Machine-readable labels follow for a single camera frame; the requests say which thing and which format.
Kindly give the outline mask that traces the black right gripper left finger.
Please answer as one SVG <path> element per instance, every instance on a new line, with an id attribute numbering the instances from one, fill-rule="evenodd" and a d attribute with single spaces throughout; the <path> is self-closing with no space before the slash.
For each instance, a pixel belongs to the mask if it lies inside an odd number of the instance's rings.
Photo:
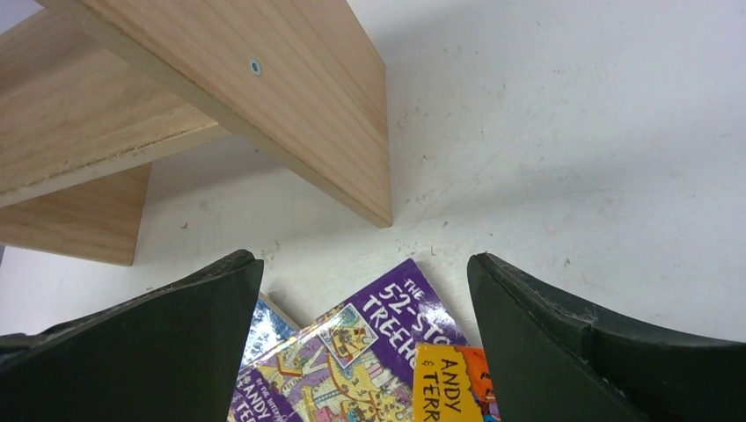
<path id="1" fill-rule="evenodd" d="M 224 421 L 263 271 L 238 250 L 110 308 L 2 336 L 2 420 Z"/>

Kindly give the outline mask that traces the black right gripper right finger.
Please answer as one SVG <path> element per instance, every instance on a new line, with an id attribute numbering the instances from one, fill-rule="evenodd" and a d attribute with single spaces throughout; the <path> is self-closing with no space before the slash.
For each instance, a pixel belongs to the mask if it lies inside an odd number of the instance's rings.
<path id="1" fill-rule="evenodd" d="M 467 280 L 504 420 L 744 420 L 744 343 L 625 316 L 490 253 Z"/>

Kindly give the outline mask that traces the yellow 130-storey treehouse book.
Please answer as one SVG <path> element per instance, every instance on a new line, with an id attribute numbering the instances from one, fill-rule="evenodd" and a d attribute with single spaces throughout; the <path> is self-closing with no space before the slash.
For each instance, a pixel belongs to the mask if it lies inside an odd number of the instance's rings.
<path id="1" fill-rule="evenodd" d="M 419 343 L 413 378 L 416 421 L 499 421 L 482 348 Z"/>

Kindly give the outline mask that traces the purple 52-storey treehouse book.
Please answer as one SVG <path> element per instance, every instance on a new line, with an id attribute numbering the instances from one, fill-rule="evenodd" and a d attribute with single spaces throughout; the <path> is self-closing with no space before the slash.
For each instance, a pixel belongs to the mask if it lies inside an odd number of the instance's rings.
<path id="1" fill-rule="evenodd" d="M 240 369 L 229 421 L 412 421 L 416 346 L 467 345 L 407 259 Z"/>

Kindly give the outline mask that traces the blue 91-storey treehouse book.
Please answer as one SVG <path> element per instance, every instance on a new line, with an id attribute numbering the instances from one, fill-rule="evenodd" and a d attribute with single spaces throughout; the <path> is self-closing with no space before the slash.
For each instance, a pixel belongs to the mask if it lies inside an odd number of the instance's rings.
<path id="1" fill-rule="evenodd" d="M 300 330 L 301 327 L 267 295 L 259 293 L 240 367 L 248 366 Z"/>

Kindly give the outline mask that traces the wooden shelf unit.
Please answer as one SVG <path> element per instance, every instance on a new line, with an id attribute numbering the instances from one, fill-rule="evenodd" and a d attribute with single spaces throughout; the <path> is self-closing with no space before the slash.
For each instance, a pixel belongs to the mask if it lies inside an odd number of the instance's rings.
<path id="1" fill-rule="evenodd" d="M 345 1 L 42 1 L 1 32 L 1 242 L 135 259 L 151 164 L 239 135 L 392 225 L 385 65 Z"/>

